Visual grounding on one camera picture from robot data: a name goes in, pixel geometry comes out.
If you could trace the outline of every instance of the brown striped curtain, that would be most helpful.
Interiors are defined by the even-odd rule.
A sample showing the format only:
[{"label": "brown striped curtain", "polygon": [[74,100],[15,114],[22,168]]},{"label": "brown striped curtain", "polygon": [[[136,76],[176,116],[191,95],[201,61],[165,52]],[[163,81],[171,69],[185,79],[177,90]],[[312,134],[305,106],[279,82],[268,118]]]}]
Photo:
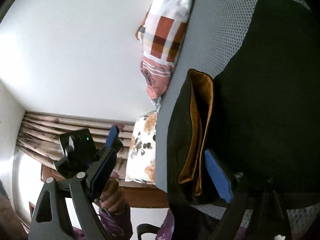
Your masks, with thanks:
[{"label": "brown striped curtain", "polygon": [[119,178],[124,179],[133,124],[84,121],[27,112],[21,123],[17,147],[41,164],[55,169],[53,161],[60,160],[63,156],[59,142],[60,134],[88,128],[96,147],[101,148],[108,137],[109,129],[114,124],[119,127],[119,138],[124,145],[117,154],[114,171],[119,174]]}]

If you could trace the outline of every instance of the white floral pillow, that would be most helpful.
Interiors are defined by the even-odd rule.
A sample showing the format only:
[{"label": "white floral pillow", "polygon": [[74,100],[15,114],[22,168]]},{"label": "white floral pillow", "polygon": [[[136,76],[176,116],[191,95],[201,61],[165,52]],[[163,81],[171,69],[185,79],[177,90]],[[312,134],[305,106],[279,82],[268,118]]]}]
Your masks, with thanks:
[{"label": "white floral pillow", "polygon": [[134,125],[125,181],[155,183],[157,113],[138,119]]}]

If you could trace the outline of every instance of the checkered blanket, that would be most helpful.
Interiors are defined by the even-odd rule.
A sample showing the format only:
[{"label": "checkered blanket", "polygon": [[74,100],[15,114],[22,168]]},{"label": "checkered blanket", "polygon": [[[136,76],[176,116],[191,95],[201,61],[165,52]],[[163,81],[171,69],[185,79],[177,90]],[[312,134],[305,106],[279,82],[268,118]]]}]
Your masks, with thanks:
[{"label": "checkered blanket", "polygon": [[191,5],[192,0],[153,0],[136,32],[143,47],[140,70],[151,99],[161,96],[168,88]]}]

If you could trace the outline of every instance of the silver screw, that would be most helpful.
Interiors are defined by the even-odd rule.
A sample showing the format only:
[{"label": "silver screw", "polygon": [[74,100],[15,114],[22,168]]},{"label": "silver screw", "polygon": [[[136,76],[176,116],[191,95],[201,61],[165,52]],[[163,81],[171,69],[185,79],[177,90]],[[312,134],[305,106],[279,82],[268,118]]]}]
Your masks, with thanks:
[{"label": "silver screw", "polygon": [[47,182],[47,183],[51,183],[51,182],[53,182],[53,177],[49,177],[49,178],[47,178],[46,182]]},{"label": "silver screw", "polygon": [[83,178],[85,176],[85,173],[83,172],[83,171],[81,171],[81,172],[79,172],[78,174],[77,174],[77,178],[78,179],[81,179],[81,178]]},{"label": "silver screw", "polygon": [[242,179],[243,175],[244,175],[243,172],[237,172],[236,173],[236,177],[239,178],[239,179]]}]

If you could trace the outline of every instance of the mattress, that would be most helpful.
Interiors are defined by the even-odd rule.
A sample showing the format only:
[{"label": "mattress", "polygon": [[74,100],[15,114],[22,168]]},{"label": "mattress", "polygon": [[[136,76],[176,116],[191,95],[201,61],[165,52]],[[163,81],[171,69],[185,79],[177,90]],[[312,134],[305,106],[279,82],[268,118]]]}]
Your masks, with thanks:
[{"label": "mattress", "polygon": [[[306,8],[304,0],[294,0]],[[194,0],[188,29],[179,61],[167,93],[163,96],[156,126],[156,186],[167,191],[167,131],[172,111],[187,71],[194,68],[213,78],[227,65],[240,48],[249,28],[257,0]],[[199,210],[221,218],[225,208],[213,205],[197,206]],[[308,228],[320,206],[289,211],[292,231]],[[250,211],[242,225],[247,226]]]}]

